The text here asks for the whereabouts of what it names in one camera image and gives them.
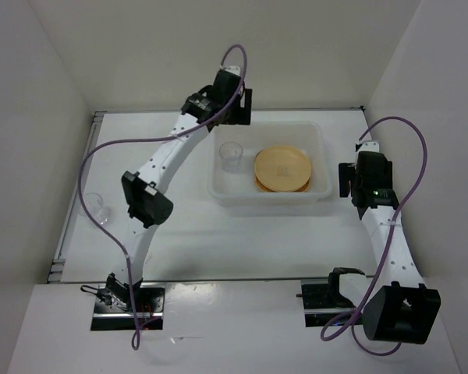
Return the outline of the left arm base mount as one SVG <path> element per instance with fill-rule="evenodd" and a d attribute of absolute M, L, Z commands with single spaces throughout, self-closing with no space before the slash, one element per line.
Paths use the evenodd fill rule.
<path fill-rule="evenodd" d="M 97 287 L 84 284 L 83 293 L 95 297 L 91 331 L 134 330 L 136 321 L 142 330 L 162 330 L 164 323 L 165 289 L 144 286 L 135 291 L 135 305 L 130 298 L 124 302 L 111 296 L 101 285 Z"/>

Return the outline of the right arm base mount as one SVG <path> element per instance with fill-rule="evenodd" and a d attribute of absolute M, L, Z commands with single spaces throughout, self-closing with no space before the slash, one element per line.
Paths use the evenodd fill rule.
<path fill-rule="evenodd" d="M 350 300 L 332 292 L 327 279 L 302 280 L 296 297 L 303 304 L 306 327 L 323 327 L 335 316 L 354 309 Z"/>

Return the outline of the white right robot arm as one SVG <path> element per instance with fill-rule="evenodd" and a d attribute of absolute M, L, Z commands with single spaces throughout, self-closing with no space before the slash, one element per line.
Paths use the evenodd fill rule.
<path fill-rule="evenodd" d="M 355 162 L 339 165 L 342 197 L 349 197 L 371 240 L 378 261 L 371 280 L 352 268 L 335 268 L 326 287 L 335 306 L 352 302 L 353 309 L 326 323 L 339 320 L 334 333 L 321 333 L 330 341 L 354 330 L 360 321 L 367 339 L 401 344 L 425 344 L 441 306 L 437 290 L 429 288 L 413 263 L 402 228 L 404 201 L 393 189 L 393 164 L 377 150 L 363 150 Z"/>

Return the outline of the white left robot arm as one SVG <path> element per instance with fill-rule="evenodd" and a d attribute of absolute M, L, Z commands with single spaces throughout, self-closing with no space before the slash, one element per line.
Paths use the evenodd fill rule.
<path fill-rule="evenodd" d="M 190 95 L 169 133 L 153 156 L 137 171 L 122 176 L 129 220 L 123 247 L 129 257 L 106 280 L 112 303 L 128 312 L 140 301 L 144 260 L 160 224 L 171 215 L 173 202 L 165 196 L 171 180 L 195 146 L 216 125 L 249 125 L 252 91 L 241 106 L 243 78 L 239 66 L 221 67 L 211 85 Z"/>

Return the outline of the yellow bear plate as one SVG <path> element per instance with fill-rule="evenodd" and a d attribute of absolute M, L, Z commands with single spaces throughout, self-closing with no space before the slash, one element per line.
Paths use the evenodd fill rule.
<path fill-rule="evenodd" d="M 274 192 L 274 193 L 294 193 L 294 192 L 306 192 L 310 188 L 311 176 L 309 176 L 304 182 L 292 182 L 292 183 L 265 183 L 257 176 L 254 177 L 256 187 L 262 192 Z"/>

